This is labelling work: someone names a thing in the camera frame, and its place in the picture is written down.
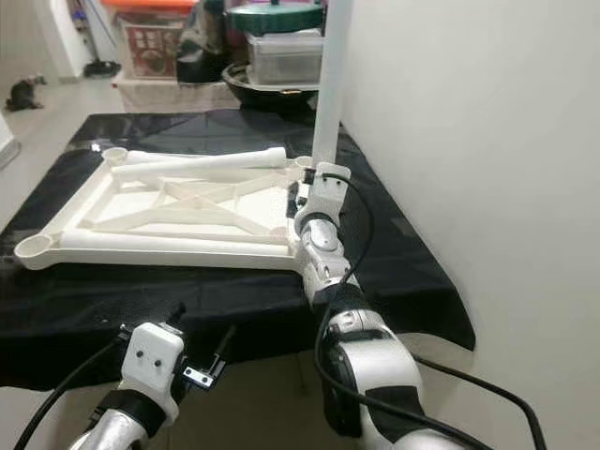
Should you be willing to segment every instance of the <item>vertical post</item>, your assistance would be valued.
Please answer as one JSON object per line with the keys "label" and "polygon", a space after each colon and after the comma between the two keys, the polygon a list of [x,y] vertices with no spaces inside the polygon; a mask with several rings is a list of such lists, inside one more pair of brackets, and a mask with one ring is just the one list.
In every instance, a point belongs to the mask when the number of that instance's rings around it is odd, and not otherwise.
{"label": "vertical post", "polygon": [[336,162],[344,88],[343,74],[353,4],[353,0],[329,0],[328,2],[317,120],[312,141],[312,160],[315,166],[323,161]]}

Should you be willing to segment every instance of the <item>black tablecloth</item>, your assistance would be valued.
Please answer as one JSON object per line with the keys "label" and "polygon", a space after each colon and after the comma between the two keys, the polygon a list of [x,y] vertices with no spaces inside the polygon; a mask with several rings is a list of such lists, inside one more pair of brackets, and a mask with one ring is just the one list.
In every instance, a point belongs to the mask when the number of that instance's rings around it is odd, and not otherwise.
{"label": "black tablecloth", "polygon": [[[187,313],[179,326],[197,364],[232,323],[239,328],[235,361],[310,348],[315,319],[295,273],[72,263],[29,271],[13,249],[37,233],[98,166],[100,154],[91,147],[223,154],[283,145],[294,158],[310,153],[312,130],[311,114],[89,116],[0,235],[0,385],[51,388],[114,337],[121,323],[163,321],[180,303]],[[350,167],[352,180],[376,208],[375,240],[357,272],[371,305],[397,332],[430,333],[473,349],[473,328],[455,287],[343,130],[337,163]],[[340,232],[351,260],[365,227],[364,210],[350,193]],[[117,379],[120,357],[113,355],[79,384]]]}

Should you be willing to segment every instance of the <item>table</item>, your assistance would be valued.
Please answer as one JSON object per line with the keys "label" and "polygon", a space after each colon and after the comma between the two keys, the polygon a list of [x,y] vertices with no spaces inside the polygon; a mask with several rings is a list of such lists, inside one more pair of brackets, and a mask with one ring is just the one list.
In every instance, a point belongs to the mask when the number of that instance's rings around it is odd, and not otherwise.
{"label": "table", "polygon": [[[295,158],[310,153],[313,125],[310,111],[89,116],[0,235],[0,385],[52,388],[113,338],[121,323],[164,321],[180,303],[187,313],[179,327],[196,366],[210,358],[232,323],[238,325],[234,362],[311,348],[315,318],[301,278],[292,272],[74,263],[29,271],[13,249],[37,233],[98,166],[101,157],[92,147],[218,155],[283,145]],[[375,239],[357,271],[371,305],[396,332],[430,333],[472,350],[473,327],[456,288],[344,129],[337,163],[351,168],[375,209]],[[341,222],[352,260],[367,221],[351,193]],[[121,357],[111,355],[78,384],[117,380]]]}

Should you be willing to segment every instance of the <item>green lid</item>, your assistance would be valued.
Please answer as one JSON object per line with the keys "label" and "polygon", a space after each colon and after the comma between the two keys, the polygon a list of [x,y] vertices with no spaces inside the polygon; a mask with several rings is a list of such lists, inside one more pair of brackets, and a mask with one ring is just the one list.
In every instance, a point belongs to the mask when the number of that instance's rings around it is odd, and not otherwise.
{"label": "green lid", "polygon": [[232,28],[254,36],[316,28],[323,22],[321,5],[299,2],[244,5],[227,14]]}

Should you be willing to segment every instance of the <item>cat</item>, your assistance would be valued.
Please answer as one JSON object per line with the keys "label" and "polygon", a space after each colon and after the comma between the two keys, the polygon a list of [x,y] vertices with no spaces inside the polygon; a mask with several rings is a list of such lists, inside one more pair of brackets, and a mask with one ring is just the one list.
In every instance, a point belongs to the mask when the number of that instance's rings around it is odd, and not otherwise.
{"label": "cat", "polygon": [[7,98],[7,109],[9,111],[36,110],[44,105],[36,101],[34,88],[36,84],[46,84],[42,75],[27,77],[13,84],[10,88],[10,98]]}

